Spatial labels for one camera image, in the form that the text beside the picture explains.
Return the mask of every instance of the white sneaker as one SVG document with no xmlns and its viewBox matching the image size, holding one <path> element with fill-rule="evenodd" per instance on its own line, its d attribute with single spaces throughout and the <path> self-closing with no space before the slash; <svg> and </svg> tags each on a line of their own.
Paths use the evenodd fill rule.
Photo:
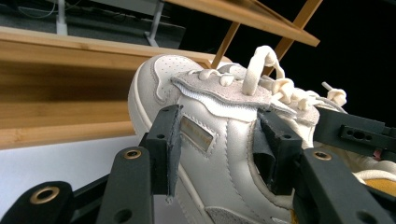
<svg viewBox="0 0 396 224">
<path fill-rule="evenodd" d="M 276 69 L 275 80 L 260 78 L 265 65 Z M 336 103 L 330 103 L 294 88 L 267 46 L 257 48 L 247 69 L 234 66 L 204 69 L 177 55 L 146 61 L 128 97 L 135 132 L 140 137 L 147 133 L 163 107 L 183 105 L 176 196 L 190 223 L 290 223 L 292 195 L 272 193 L 253 160 L 257 110 L 276 112 L 307 148 L 314 145 L 319 119 L 313 105 L 341 110 L 337 103 L 345 96 L 333 94 Z M 389 167 L 385 170 L 395 168 L 394 163 Z"/>
</svg>

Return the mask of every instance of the shoelace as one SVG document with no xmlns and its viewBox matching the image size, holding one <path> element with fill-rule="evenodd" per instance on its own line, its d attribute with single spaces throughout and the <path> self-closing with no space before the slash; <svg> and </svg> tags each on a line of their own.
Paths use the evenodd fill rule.
<svg viewBox="0 0 396 224">
<path fill-rule="evenodd" d="M 262 77 L 264 66 L 274 67 L 276 70 L 276 79 L 268 76 Z M 205 80 L 211 75 L 220 76 L 220 85 L 229 86 L 233 81 L 240 79 L 230 73 L 220 73 L 215 69 L 204 69 L 202 71 L 191 70 L 192 73 L 199 73 L 198 78 Z M 273 94 L 272 102 L 279 101 L 285 105 L 291 102 L 298 102 L 300 110 L 307 110 L 312 105 L 329 105 L 340 112 L 346 113 L 342 106 L 347 102 L 347 94 L 340 89 L 334 89 L 326 82 L 322 86 L 328 90 L 327 98 L 320 97 L 314 91 L 303 91 L 294 87 L 294 82 L 285 77 L 284 70 L 279 65 L 279 60 L 275 52 L 268 46 L 256 48 L 253 57 L 250 59 L 246 75 L 243 77 L 242 93 L 245 95 L 254 95 L 258 86 L 262 86 Z"/>
</svg>

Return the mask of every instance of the screw hole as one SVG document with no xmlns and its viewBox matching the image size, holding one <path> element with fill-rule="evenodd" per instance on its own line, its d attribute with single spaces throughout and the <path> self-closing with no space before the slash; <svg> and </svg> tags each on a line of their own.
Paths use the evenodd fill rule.
<svg viewBox="0 0 396 224">
<path fill-rule="evenodd" d="M 124 154 L 124 158 L 128 160 L 136 159 L 142 155 L 142 152 L 140 150 L 132 149 Z"/>
<path fill-rule="evenodd" d="M 362 221 L 363 223 L 366 223 L 366 224 L 376 224 L 377 223 L 375 217 L 373 217 L 370 213 L 368 213 L 366 211 L 359 211 L 357 216 L 358 216 L 358 219 L 360 221 Z"/>
<path fill-rule="evenodd" d="M 123 209 L 121 211 L 119 211 L 115 216 L 114 216 L 114 220 L 117 223 L 123 223 L 128 221 L 130 218 L 132 217 L 132 211 L 129 209 Z"/>
<path fill-rule="evenodd" d="M 364 138 L 364 133 L 361 133 L 361 132 L 355 132 L 355 133 L 353 133 L 353 137 L 354 138 L 356 138 L 356 139 L 363 139 Z"/>
<path fill-rule="evenodd" d="M 332 159 L 332 156 L 330 154 L 327 154 L 325 152 L 321 152 L 321 151 L 316 151 L 314 152 L 314 156 L 322 161 L 329 161 Z"/>
<path fill-rule="evenodd" d="M 43 189 L 37 190 L 30 197 L 30 203 L 41 204 L 52 201 L 59 194 L 59 188 L 57 187 L 45 187 Z"/>
</svg>

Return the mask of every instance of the wooden shelf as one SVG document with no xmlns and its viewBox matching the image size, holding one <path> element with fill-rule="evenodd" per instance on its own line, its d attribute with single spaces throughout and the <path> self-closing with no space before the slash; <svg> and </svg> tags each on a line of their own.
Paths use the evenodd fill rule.
<svg viewBox="0 0 396 224">
<path fill-rule="evenodd" d="M 132 78 L 163 53 L 204 68 L 215 57 L 0 27 L 0 149 L 134 134 Z"/>
<path fill-rule="evenodd" d="M 310 46 L 319 40 L 293 24 L 271 8 L 255 0 L 166 0 L 167 2 L 202 11 L 223 19 L 280 35 Z"/>
</svg>

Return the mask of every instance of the gold label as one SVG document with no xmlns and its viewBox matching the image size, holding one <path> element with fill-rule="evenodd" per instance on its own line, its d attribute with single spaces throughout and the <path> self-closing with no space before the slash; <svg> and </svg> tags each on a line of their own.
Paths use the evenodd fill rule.
<svg viewBox="0 0 396 224">
<path fill-rule="evenodd" d="M 207 132 L 205 129 L 200 127 L 198 124 L 192 120 L 182 117 L 180 121 L 180 131 L 181 133 L 189 138 L 198 148 L 203 152 L 207 152 L 210 143 L 213 140 L 212 134 Z"/>
</svg>

